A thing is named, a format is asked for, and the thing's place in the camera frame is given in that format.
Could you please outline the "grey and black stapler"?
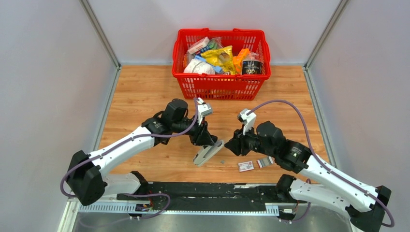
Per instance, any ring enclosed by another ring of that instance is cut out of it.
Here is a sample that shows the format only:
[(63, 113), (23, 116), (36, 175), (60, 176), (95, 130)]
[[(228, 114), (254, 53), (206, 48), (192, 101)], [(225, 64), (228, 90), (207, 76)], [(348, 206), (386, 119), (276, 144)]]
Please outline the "grey and black stapler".
[(197, 167), (203, 166), (224, 147), (224, 144), (225, 142), (223, 140), (218, 140), (214, 145), (206, 145), (201, 147), (193, 158), (194, 165)]

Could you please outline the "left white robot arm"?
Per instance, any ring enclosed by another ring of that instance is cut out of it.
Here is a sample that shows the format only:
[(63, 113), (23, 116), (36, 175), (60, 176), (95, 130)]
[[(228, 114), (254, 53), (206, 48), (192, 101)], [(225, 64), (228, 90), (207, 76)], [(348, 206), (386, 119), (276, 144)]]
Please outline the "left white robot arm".
[(188, 104), (173, 99), (165, 110), (145, 120), (127, 136), (100, 150), (76, 152), (67, 173), (60, 183), (61, 192), (76, 197), (84, 206), (91, 205), (102, 196), (130, 194), (135, 200), (143, 200), (148, 193), (146, 180), (137, 171), (129, 174), (112, 174), (111, 171), (133, 157), (157, 145), (166, 145), (173, 137), (187, 135), (190, 142), (201, 149), (193, 159), (201, 167), (224, 146), (224, 141), (208, 131), (207, 115), (213, 113), (211, 106), (196, 98), (195, 113), (188, 118)]

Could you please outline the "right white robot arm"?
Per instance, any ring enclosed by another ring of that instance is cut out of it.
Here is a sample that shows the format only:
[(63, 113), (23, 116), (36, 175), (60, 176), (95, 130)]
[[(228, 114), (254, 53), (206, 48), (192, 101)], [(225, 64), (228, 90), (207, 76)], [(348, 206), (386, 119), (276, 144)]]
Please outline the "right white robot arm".
[(284, 174), (278, 181), (276, 196), (281, 202), (291, 199), (314, 203), (349, 219), (364, 232), (378, 232), (385, 216), (391, 190), (358, 181), (329, 165), (307, 146), (287, 139), (280, 128), (270, 121), (245, 131), (234, 131), (225, 147), (236, 156), (250, 151), (272, 157), (282, 169), (313, 179), (322, 187), (315, 187), (292, 175)]

